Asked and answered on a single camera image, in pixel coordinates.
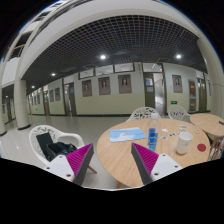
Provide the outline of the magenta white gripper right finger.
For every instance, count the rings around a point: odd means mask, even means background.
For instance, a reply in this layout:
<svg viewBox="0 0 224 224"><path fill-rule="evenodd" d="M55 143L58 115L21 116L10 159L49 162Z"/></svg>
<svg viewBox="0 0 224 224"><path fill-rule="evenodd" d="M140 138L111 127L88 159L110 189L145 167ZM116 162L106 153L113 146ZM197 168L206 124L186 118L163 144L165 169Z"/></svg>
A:
<svg viewBox="0 0 224 224"><path fill-rule="evenodd" d="M137 143L132 144L131 153L144 185L182 169L169 155L157 154Z"/></svg>

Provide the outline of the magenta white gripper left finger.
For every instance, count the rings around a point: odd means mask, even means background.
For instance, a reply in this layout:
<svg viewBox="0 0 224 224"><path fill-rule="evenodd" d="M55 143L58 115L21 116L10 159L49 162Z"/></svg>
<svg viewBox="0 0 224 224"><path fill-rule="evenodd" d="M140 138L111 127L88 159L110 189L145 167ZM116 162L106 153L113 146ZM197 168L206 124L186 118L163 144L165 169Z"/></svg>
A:
<svg viewBox="0 0 224 224"><path fill-rule="evenodd" d="M58 155L44 170L81 186L93 154L93 144L90 143L68 155Z"/></svg>

